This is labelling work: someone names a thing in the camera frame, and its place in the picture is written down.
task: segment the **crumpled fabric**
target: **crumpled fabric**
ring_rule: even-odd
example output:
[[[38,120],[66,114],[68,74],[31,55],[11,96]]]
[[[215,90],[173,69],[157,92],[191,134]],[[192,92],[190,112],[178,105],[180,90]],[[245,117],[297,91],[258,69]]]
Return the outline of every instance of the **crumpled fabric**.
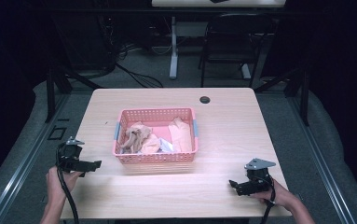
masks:
[[[152,129],[138,121],[129,127],[125,134],[129,137],[123,145],[124,151],[130,150],[131,154],[138,153],[143,147],[144,140],[151,134]]]
[[[150,134],[148,138],[146,138],[143,142],[143,146],[141,147],[141,153],[143,154],[151,154],[156,153],[160,149],[160,139],[154,135]]]
[[[172,135],[172,148],[174,152],[191,152],[192,141],[190,136],[190,126],[183,122],[181,118],[175,118],[169,124]]]

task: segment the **table leg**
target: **table leg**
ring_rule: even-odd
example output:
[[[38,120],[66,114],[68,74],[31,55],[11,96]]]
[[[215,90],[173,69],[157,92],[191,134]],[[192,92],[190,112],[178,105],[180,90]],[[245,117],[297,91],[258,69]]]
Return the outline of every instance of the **table leg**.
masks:
[[[172,62],[170,64],[170,78],[177,78],[178,53],[177,53],[177,33],[175,17],[172,17]]]

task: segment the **human hand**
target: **human hand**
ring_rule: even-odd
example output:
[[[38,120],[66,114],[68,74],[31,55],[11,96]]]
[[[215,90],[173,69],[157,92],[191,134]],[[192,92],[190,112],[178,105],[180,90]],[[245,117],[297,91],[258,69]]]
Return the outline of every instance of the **human hand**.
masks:
[[[309,213],[307,207],[298,199],[294,194],[284,188],[275,179],[273,180],[275,189],[274,203],[283,206],[286,210],[290,211],[295,218],[297,224],[312,224],[315,223]],[[270,200],[272,189],[264,192],[257,192],[251,194],[253,198],[259,199],[262,203],[266,200]]]
[[[62,184],[60,183],[58,170],[56,166],[49,169],[46,179],[48,185],[48,204],[45,207],[44,215],[42,216],[42,224],[59,223],[60,215],[62,214],[62,208],[65,202],[65,193],[62,190]],[[76,180],[82,172],[72,172],[70,174],[63,172],[63,178],[68,190],[72,191],[76,185]]]
[[[285,207],[288,211],[290,210],[289,205],[298,200],[294,194],[284,188],[279,182],[273,179],[274,189],[276,191],[276,197],[274,199],[274,203],[280,206]],[[272,189],[270,188],[268,191],[257,192],[255,194],[251,194],[250,196],[253,198],[259,199],[261,203],[265,203],[266,200],[270,200]]]
[[[49,169],[46,179],[48,185],[48,197],[57,198],[57,197],[65,197],[64,190],[62,190],[62,184],[59,180],[59,176],[57,174],[58,170],[56,166],[53,166]],[[74,189],[76,185],[76,180],[82,175],[83,172],[72,172],[70,174],[62,172],[65,184],[67,185],[68,190],[70,192]]]

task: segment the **desk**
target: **desk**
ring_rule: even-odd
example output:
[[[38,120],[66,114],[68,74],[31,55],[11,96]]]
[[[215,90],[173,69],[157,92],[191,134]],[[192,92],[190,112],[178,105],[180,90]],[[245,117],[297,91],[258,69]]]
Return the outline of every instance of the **desk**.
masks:
[[[152,0],[152,7],[283,7],[285,0],[228,0],[213,3],[211,0]],[[177,78],[178,53],[176,48],[176,21],[172,17],[172,62],[170,65],[170,78]]]
[[[201,96],[210,97],[208,104]],[[122,109],[192,107],[199,151],[192,162],[125,164],[113,156]],[[257,157],[274,161],[270,174],[286,187],[254,91],[232,89],[110,89],[93,93],[76,138],[80,159],[103,161],[73,191],[80,218],[261,217],[266,207],[238,196],[228,180],[247,182],[244,165]],[[271,216],[290,216],[273,207]],[[72,218],[66,203],[62,218]]]

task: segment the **basket handle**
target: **basket handle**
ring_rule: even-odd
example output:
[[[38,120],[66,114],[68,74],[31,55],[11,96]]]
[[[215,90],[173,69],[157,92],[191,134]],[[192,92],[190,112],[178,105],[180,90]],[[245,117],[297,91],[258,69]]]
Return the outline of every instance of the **basket handle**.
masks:
[[[193,119],[193,131],[195,132],[195,137],[198,137],[199,136],[198,123],[196,122],[195,119]]]
[[[120,132],[120,122],[117,121],[117,126],[115,127],[114,140],[117,140],[117,137],[119,136],[119,132]]]

